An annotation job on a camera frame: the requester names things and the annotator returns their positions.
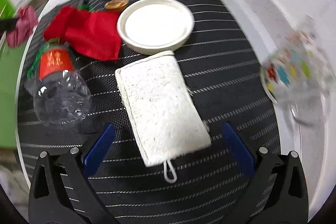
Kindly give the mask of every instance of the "bottle label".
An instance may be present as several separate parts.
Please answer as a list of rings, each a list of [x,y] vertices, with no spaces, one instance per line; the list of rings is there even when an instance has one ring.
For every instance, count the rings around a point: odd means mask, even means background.
[[[69,53],[63,48],[53,48],[41,56],[39,80],[58,71],[74,71]]]

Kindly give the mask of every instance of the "plastic bottle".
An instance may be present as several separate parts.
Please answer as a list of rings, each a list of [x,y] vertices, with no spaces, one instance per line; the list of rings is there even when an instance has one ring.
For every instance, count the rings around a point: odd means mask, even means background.
[[[27,76],[26,89],[34,98],[37,118],[45,126],[70,128],[87,116],[91,93],[75,72],[67,47],[47,43]]]

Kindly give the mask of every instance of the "red fabric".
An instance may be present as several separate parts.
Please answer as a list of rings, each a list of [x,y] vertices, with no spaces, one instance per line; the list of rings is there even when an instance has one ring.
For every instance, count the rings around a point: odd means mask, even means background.
[[[65,6],[44,31],[46,41],[60,38],[75,51],[97,59],[117,60],[121,38],[117,32],[119,14],[89,12]]]

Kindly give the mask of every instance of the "white plate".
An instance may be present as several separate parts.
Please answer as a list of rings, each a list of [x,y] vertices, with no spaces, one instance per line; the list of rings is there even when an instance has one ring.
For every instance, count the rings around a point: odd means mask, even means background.
[[[147,55],[178,49],[193,29],[193,14],[176,0],[140,0],[127,7],[117,23],[125,44]]]

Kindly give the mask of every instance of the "black striped tablecloth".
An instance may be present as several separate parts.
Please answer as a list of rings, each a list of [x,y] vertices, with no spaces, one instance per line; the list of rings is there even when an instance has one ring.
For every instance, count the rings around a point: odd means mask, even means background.
[[[89,0],[103,10],[110,0]],[[24,89],[24,75],[44,43],[42,33],[63,5],[45,15],[34,34],[25,59],[18,98],[18,133],[23,159],[31,178],[43,150],[52,155],[80,146],[108,123],[117,129],[116,140],[97,174],[89,178],[104,204],[123,224],[214,223],[228,213],[242,195],[248,178],[242,175],[221,137],[221,125],[229,121],[237,132],[251,138],[255,148],[280,152],[273,105],[259,80],[259,62],[239,24],[221,0],[178,0],[190,8],[195,28],[188,42],[175,52],[193,102],[210,126],[212,145],[173,160],[175,184],[163,178],[163,167],[147,168],[134,141],[126,110],[114,77],[115,69],[144,58],[125,45],[116,63],[76,55],[78,71],[86,80],[93,102],[89,116],[71,130],[51,130],[37,120],[32,98]],[[72,0],[68,5],[77,5]],[[267,201],[274,176],[260,202]],[[74,208],[85,214],[68,178],[64,177]]]

